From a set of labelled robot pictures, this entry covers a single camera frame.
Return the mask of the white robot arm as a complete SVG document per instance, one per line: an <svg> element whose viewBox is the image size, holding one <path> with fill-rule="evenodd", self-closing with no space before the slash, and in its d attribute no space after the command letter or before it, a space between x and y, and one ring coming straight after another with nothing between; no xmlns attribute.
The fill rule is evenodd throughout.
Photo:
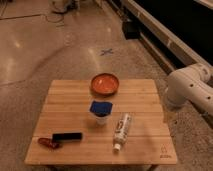
<svg viewBox="0 0 213 171"><path fill-rule="evenodd" d="M170 110L176 110L191 101L213 117L213 87L208 85L210 78L210 68L202 63L171 72L167 77L164 104Z"/></svg>

